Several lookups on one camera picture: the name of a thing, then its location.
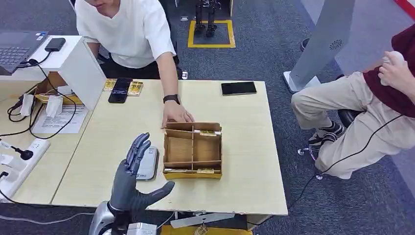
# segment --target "gray robotic hand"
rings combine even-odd
[[[136,175],[144,152],[150,147],[149,133],[139,135],[130,147],[126,159],[118,165],[109,202],[102,202],[95,211],[90,226],[90,235],[125,234],[132,215],[167,196],[174,182],[144,194],[136,189]]]
[[[144,152],[150,147],[149,133],[139,135],[131,145],[127,158],[122,160],[115,174],[110,205],[121,211],[144,210],[167,196],[174,182],[167,182],[162,188],[144,194],[136,190],[136,175]]]

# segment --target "red stripe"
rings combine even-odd
[[[407,0],[394,0],[408,15],[415,20],[415,7],[412,6]]]

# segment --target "laptop keyboard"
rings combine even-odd
[[[15,65],[23,62],[24,55],[29,51],[26,47],[0,46],[0,65]]]

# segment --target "beige pants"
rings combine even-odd
[[[315,163],[321,171],[362,150],[374,131],[400,115],[373,95],[361,72],[306,88],[293,95],[291,104],[302,129],[330,126],[326,110],[365,111],[356,117],[337,141],[326,142],[321,147]],[[402,116],[378,131],[362,153],[336,164],[327,174],[349,179],[353,171],[371,165],[385,155],[394,155],[401,149],[414,146],[415,118]]]

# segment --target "black trousers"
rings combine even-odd
[[[182,70],[177,66],[178,59],[177,56],[173,57],[174,62],[176,63],[176,70],[178,78],[182,78]],[[157,62],[147,65],[146,67],[139,69],[132,69],[124,67],[117,64],[111,57],[103,64],[101,64],[101,69],[104,71],[104,74],[107,78],[119,78],[119,77],[128,77],[132,79],[160,79],[159,67]]]

